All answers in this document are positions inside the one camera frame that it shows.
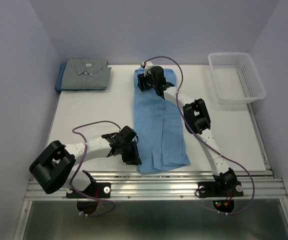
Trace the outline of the light blue long sleeve shirt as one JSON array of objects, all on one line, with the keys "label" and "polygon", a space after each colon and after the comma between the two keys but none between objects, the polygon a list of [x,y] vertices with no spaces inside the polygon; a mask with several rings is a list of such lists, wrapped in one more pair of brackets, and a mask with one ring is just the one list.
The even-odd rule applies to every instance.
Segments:
[{"label": "light blue long sleeve shirt", "polygon": [[133,121],[142,162],[138,171],[165,172],[190,165],[177,107],[157,96],[153,89],[141,91],[137,76],[142,73],[142,68],[134,72]]}]

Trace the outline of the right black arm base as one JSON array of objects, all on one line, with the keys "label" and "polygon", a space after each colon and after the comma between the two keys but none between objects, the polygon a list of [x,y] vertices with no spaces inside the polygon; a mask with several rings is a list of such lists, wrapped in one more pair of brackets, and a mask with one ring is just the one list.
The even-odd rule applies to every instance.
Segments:
[{"label": "right black arm base", "polygon": [[195,190],[195,196],[199,198],[225,198],[232,193],[233,197],[243,197],[244,192],[240,181],[237,181],[231,188],[224,189],[215,181],[200,181],[197,183],[198,188]]}]

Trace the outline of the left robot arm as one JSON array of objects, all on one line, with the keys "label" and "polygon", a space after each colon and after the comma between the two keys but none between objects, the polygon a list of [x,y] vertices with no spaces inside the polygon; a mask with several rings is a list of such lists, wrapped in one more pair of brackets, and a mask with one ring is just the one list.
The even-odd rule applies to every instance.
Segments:
[{"label": "left robot arm", "polygon": [[118,155],[127,165],[141,165],[137,142],[137,133],[129,126],[78,144],[64,145],[56,140],[34,160],[29,171],[46,194],[67,188],[90,197],[95,192],[95,179],[86,171],[74,171],[73,167],[84,161]]}]

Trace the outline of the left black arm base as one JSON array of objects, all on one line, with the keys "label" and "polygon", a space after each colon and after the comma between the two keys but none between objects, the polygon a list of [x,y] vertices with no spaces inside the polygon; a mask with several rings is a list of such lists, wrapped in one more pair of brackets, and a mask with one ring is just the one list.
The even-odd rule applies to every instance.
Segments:
[{"label": "left black arm base", "polygon": [[111,183],[109,182],[98,182],[89,185],[82,193],[78,193],[74,190],[68,189],[66,191],[66,198],[68,199],[87,199],[87,198],[97,198],[97,199],[109,199],[111,195]]}]

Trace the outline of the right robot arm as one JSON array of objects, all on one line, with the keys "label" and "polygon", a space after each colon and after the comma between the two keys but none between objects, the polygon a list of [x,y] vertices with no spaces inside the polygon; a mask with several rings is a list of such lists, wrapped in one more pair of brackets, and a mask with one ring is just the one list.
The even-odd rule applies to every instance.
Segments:
[{"label": "right robot arm", "polygon": [[138,75],[139,89],[153,90],[157,96],[177,106],[187,131],[201,143],[211,167],[214,180],[203,183],[197,190],[200,198],[232,196],[237,185],[237,176],[228,160],[219,152],[211,131],[211,119],[203,99],[193,99],[168,82],[164,69],[150,61],[143,62],[143,73]]}]

